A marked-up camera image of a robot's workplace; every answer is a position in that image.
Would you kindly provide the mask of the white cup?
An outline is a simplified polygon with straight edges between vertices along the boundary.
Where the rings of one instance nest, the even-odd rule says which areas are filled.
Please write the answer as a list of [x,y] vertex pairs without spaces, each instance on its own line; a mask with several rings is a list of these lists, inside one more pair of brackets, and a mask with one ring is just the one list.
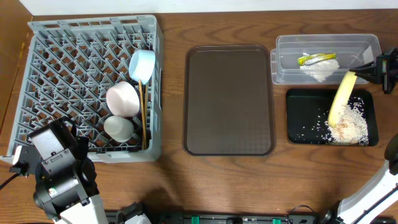
[[105,132],[117,142],[126,142],[134,134],[133,124],[126,118],[110,116],[104,122]]

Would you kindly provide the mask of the light blue bowl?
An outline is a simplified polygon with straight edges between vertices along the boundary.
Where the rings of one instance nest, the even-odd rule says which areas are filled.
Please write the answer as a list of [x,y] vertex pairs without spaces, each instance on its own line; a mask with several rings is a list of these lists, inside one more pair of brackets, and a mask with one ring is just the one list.
[[136,82],[146,85],[155,68],[155,52],[152,50],[136,50],[129,63],[129,76]]

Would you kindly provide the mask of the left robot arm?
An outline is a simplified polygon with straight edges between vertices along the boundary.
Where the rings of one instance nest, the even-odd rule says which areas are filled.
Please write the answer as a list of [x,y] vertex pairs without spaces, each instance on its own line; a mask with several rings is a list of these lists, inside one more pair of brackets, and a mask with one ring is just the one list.
[[33,199],[54,223],[107,223],[86,137],[62,117],[28,134],[30,146],[17,146],[11,172],[34,175]]

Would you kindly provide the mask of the white napkin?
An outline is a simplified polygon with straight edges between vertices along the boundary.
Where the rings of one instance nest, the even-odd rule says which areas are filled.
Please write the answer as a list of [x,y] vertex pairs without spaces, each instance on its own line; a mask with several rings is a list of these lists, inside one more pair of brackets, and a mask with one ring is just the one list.
[[340,65],[336,59],[324,60],[311,65],[302,65],[300,69],[307,75],[310,75],[318,82],[324,82],[331,76]]

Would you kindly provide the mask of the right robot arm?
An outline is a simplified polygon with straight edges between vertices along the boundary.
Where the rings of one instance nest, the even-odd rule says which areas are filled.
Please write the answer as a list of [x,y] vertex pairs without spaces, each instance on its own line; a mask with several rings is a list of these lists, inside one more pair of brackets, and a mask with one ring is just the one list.
[[[340,111],[347,104],[356,79],[360,77],[381,84],[385,94],[392,93],[397,83],[397,48],[376,57],[372,62],[351,68],[344,76],[333,100],[328,124],[337,125]],[[397,136],[386,147],[385,161],[379,171],[352,196],[337,202],[319,217],[318,223],[371,223],[397,201]]]

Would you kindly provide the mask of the yellow plate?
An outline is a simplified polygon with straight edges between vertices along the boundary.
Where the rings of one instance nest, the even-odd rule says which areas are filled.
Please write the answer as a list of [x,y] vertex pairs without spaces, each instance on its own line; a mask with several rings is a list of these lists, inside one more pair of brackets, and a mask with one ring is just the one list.
[[347,104],[356,80],[356,73],[351,71],[347,71],[345,76],[343,77],[329,110],[328,125],[330,127],[335,128],[337,126],[340,120],[339,113],[342,108]]

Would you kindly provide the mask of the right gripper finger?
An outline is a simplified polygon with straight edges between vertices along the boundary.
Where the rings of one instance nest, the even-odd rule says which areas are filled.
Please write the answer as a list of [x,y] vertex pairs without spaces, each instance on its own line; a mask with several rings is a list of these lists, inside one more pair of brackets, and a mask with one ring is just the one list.
[[375,73],[375,70],[376,70],[376,61],[372,61],[364,65],[350,69],[351,72],[355,73]]
[[370,82],[370,83],[378,84],[378,79],[377,79],[376,75],[368,74],[368,73],[356,73],[355,75],[357,77],[360,77],[360,78]]

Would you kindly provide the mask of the pink bowl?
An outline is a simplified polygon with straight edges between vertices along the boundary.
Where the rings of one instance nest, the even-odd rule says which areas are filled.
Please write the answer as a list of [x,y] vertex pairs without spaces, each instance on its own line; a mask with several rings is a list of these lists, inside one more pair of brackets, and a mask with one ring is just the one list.
[[133,117],[140,112],[140,99],[136,89],[128,82],[119,82],[106,92],[106,103],[115,116]]

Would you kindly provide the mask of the green yellow snack wrapper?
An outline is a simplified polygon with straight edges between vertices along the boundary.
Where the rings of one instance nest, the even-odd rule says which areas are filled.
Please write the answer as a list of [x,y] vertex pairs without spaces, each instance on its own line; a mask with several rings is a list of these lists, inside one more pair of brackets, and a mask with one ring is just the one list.
[[325,60],[331,60],[335,58],[336,54],[319,53],[312,55],[304,55],[303,57],[298,58],[297,62],[300,66],[304,66],[304,65],[312,65],[314,63],[318,63]]

